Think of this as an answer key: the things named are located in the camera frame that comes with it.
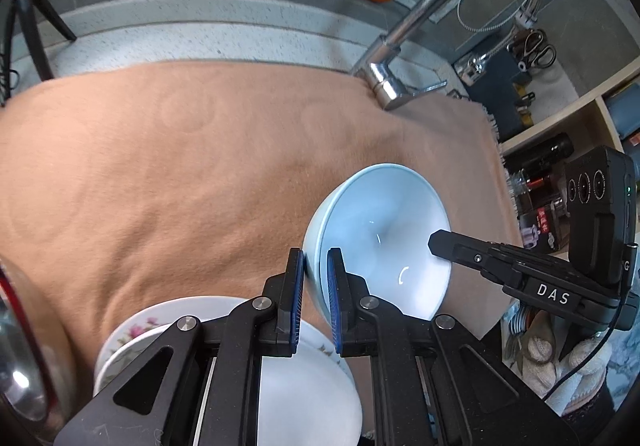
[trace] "faucet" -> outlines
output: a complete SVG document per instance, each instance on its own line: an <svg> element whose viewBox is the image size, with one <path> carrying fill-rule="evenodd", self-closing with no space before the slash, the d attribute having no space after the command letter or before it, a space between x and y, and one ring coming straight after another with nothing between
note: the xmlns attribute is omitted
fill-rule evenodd
<svg viewBox="0 0 640 446"><path fill-rule="evenodd" d="M351 76L362 77L373 89L380 106L391 110L415 97L447 85L446 81L428 86L417 92L407 87L389 69L389 63L400 53L400 45L413 34L424 21L448 0L420 0L388 34L382 34L362 55L350 70ZM509 34L484 54L469 54L455 64L460 79L473 85L486 69L487 61L506 47L520 29L529 29L536 22L536 13L542 0L526 0L514 16Z"/></svg>

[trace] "peach fabric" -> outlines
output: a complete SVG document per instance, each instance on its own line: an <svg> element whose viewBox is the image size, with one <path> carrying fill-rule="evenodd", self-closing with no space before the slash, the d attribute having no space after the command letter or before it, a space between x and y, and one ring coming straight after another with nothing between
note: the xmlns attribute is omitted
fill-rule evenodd
<svg viewBox="0 0 640 446"><path fill-rule="evenodd" d="M50 80L0 111L0 252L57 311L86 384L144 307L259 294L327 194L382 162L422 174L452 230L520 243L479 105L433 93L388 113L336 72L174 61ZM441 311L482 336L508 303L454 266ZM303 318L326 330L308 299Z"/></svg>

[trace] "white glove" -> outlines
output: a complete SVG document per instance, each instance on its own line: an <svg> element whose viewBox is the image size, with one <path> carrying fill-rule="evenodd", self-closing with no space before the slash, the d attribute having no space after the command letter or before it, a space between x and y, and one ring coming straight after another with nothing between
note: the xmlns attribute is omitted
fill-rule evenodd
<svg viewBox="0 0 640 446"><path fill-rule="evenodd" d="M518 353L512 370L540 397L546 395L564 374L575 368L598 343L599 338L584 340L561 362L556 335L548 313L538 312L527 332L521 337L523 349ZM558 415L577 410L596 395L606 379L611 346L606 343L576 374L564 381L546 400Z"/></svg>

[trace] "metal bolt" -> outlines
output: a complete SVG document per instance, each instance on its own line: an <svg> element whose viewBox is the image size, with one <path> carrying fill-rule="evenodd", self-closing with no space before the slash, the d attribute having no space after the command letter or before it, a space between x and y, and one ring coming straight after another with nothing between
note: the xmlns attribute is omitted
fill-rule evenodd
<svg viewBox="0 0 640 446"><path fill-rule="evenodd" d="M178 328L181 331L190 331L196 326L196 318L193 316L183 316L178 320Z"/></svg>
<svg viewBox="0 0 640 446"><path fill-rule="evenodd" d="M259 296L256 298L252 304L254 309L258 309L258 311L263 311L271 307L271 300L267 298L267 296Z"/></svg>
<svg viewBox="0 0 640 446"><path fill-rule="evenodd" d="M440 316L436 316L436 325L443 330L451 330L455 324L456 321L448 314L441 314Z"/></svg>
<svg viewBox="0 0 640 446"><path fill-rule="evenodd" d="M363 309L375 309L378 305L380 305L380 300L375 296L365 296L360 299L360 306Z"/></svg>

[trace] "tripod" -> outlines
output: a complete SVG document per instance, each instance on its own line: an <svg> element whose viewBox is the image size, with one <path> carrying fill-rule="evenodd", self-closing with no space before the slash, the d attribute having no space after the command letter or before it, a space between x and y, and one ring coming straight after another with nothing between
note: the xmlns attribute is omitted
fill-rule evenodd
<svg viewBox="0 0 640 446"><path fill-rule="evenodd" d="M49 66L49 60L42 46L42 40L38 33L38 25L33 7L36 7L49 23L51 23L60 34L69 41L76 41L76 35L62 21L60 15L52 7L49 0L11 0L9 12L7 14L6 23L4 25L4 51L2 54L2 77L0 80L4 82L4 97L0 101L4 106L6 99L11 97L11 45L14 35L15 17L18 16L20 28L27 43L29 54L33 60L41 80L53 79L53 72Z"/></svg>

